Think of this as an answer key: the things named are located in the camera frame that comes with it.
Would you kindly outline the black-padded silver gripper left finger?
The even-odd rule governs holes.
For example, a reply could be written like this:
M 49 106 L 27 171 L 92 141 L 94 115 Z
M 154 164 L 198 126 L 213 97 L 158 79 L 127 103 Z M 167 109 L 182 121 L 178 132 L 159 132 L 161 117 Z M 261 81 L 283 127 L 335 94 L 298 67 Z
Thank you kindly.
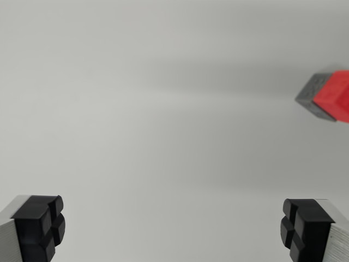
M 51 261 L 63 241 L 59 195 L 18 195 L 1 210 L 1 261 Z

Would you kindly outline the black-padded silver gripper right finger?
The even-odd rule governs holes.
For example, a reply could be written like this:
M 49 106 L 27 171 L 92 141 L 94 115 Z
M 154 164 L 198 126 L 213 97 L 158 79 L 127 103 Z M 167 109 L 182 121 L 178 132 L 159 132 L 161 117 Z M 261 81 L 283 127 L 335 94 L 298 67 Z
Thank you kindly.
M 327 199 L 285 199 L 283 245 L 295 262 L 348 261 L 348 218 Z

